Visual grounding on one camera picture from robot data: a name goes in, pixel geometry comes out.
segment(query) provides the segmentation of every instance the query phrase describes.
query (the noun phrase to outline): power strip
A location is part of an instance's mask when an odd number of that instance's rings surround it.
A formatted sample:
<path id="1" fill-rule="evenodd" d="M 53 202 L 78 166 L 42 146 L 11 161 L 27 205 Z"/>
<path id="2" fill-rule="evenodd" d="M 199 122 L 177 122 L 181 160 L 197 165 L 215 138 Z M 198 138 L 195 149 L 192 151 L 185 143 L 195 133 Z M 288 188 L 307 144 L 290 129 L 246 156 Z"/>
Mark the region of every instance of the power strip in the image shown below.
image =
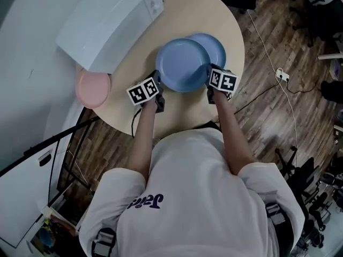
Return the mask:
<path id="1" fill-rule="evenodd" d="M 287 73 L 284 73 L 282 69 L 277 69 L 277 78 L 280 78 L 286 82 L 289 81 L 289 75 Z"/>

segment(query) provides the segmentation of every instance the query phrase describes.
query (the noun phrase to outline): round wooden table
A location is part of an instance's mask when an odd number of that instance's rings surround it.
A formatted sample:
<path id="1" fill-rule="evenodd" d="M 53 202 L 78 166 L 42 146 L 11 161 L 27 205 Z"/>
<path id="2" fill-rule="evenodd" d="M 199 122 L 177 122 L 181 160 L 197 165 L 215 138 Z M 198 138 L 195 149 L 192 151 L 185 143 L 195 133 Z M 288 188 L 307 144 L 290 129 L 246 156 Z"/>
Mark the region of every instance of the round wooden table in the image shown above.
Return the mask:
<path id="1" fill-rule="evenodd" d="M 126 89 L 155 69 L 156 55 L 163 45 L 193 33 L 211 34 L 223 44 L 227 56 L 225 69 L 238 75 L 239 83 L 244 67 L 244 42 L 229 8 L 221 0 L 165 0 L 165 11 L 138 39 L 111 76 L 111 92 L 105 103 L 94 109 L 95 113 L 115 129 L 131 134 L 135 108 Z M 208 104 L 205 85 L 191 93 L 164 89 L 165 111 L 156 115 L 155 138 L 192 129 L 218 114 L 215 105 Z"/>

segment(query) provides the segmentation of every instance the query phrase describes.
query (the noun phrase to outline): shoulder strap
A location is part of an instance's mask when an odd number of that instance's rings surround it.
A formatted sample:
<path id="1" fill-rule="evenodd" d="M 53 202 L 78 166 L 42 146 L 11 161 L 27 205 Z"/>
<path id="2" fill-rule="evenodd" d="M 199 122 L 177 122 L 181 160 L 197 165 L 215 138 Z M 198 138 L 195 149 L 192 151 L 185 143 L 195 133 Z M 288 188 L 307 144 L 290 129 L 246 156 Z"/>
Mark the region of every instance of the shoulder strap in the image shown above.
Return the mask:
<path id="1" fill-rule="evenodd" d="M 92 243 L 92 257 L 109 257 L 116 243 L 116 232 L 111 228 L 103 228 Z"/>
<path id="2" fill-rule="evenodd" d="M 267 217 L 272 221 L 279 244 L 279 257 L 288 257 L 294 242 L 292 224 L 277 203 L 266 205 Z"/>

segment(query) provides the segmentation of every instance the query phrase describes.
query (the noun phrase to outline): wooden floor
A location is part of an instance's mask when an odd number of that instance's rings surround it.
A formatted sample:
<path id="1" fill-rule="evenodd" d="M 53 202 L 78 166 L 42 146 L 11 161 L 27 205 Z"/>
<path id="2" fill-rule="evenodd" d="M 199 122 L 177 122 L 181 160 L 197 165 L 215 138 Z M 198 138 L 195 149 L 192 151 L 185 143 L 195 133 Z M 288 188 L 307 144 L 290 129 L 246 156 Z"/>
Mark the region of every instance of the wooden floor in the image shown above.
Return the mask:
<path id="1" fill-rule="evenodd" d="M 251 16 L 264 39 L 274 68 L 282 68 L 290 76 L 292 91 L 309 90 L 315 82 L 331 81 L 329 61 L 317 60 L 318 54 L 332 53 L 334 50 L 317 39 L 313 48 L 308 48 L 307 30 L 293 31 L 292 25 L 301 23 L 289 7 L 302 8 L 302 1 L 258 0 Z M 264 89 L 276 83 L 274 72 L 265 54 L 262 43 L 248 14 L 240 14 L 231 9 L 241 28 L 245 44 L 245 67 L 239 89 L 231 101 L 238 110 Z M 308 158 L 326 166 L 333 146 L 333 111 L 335 104 L 321 97 L 315 89 L 311 93 L 290 94 L 294 109 L 299 147 L 297 165 Z M 84 119 L 94 116 L 88 111 Z M 291 155 L 289 148 L 295 146 L 295 131 L 292 111 L 281 88 L 275 87 L 237 115 L 237 120 L 255 156 L 263 162 L 279 163 L 275 148 L 280 148 L 286 159 Z M 81 133 L 76 135 L 71 151 L 74 152 Z M 108 126 L 102 120 L 94 123 L 78 155 L 77 163 L 85 178 L 96 188 L 102 174 L 125 163 L 132 144 L 131 136 Z M 80 175 L 77 167 L 73 171 Z M 85 188 L 75 185 L 69 196 L 75 205 L 84 210 L 91 200 Z"/>

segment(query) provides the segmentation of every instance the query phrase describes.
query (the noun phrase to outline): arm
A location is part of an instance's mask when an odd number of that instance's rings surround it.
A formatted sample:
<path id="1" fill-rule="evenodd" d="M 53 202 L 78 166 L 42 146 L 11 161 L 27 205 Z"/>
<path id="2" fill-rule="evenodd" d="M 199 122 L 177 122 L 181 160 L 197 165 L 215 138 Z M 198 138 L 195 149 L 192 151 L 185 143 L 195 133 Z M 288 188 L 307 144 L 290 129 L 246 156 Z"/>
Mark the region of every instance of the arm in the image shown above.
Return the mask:
<path id="1" fill-rule="evenodd" d="M 247 164 L 255 162 L 248 142 L 238 125 L 235 115 L 226 99 L 225 94 L 214 90 L 213 100 L 217 106 L 220 127 L 224 138 L 226 162 L 230 171 L 238 175 Z"/>
<path id="2" fill-rule="evenodd" d="M 156 108 L 155 98 L 144 104 L 133 146 L 125 167 L 141 173 L 146 182 L 149 177 Z"/>
<path id="3" fill-rule="evenodd" d="M 116 231 L 121 214 L 144 190 L 145 179 L 136 171 L 114 168 L 102 175 L 79 233 L 80 244 L 88 257 L 93 256 L 92 244 L 99 231 L 104 227 Z M 116 248 L 111 256 L 118 256 Z"/>
<path id="4" fill-rule="evenodd" d="M 70 224 L 67 224 L 67 223 L 63 222 L 62 220 L 58 219 L 58 218 L 55 217 L 54 215 L 51 215 L 51 220 L 54 221 L 54 222 L 56 222 L 56 223 L 58 223 L 58 224 L 60 224 L 60 225 L 62 225 L 62 226 L 64 226 L 64 227 L 69 231 L 69 233 L 70 233 L 73 237 L 75 237 L 75 235 L 76 235 L 76 230 L 75 230 L 75 228 L 73 228 Z"/>

